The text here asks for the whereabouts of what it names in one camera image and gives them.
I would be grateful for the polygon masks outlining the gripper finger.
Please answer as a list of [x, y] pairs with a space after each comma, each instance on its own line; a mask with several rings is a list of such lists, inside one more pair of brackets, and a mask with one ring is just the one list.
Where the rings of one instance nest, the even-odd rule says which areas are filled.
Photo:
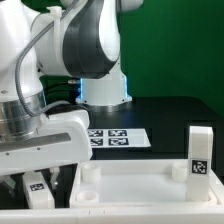
[[51, 177], [50, 177], [50, 183], [53, 187], [56, 187], [58, 185], [57, 178], [60, 174], [60, 168], [59, 167], [52, 167], [50, 169]]
[[0, 176], [0, 184], [8, 190], [12, 197], [15, 196], [16, 182], [10, 176]]

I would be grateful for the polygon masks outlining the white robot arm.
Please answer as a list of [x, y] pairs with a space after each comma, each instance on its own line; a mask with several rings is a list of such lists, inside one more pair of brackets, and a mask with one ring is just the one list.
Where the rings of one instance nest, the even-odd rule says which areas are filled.
[[40, 75], [100, 79], [120, 56], [117, 16], [144, 0], [60, 0], [40, 14], [0, 0], [0, 184], [13, 175], [88, 160], [85, 110], [52, 114]]

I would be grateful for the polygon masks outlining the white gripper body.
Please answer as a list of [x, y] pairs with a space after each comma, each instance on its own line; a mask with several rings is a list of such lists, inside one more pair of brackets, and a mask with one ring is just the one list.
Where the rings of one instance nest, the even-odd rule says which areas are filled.
[[85, 110], [53, 114], [34, 138], [0, 143], [0, 176], [88, 161], [92, 148]]

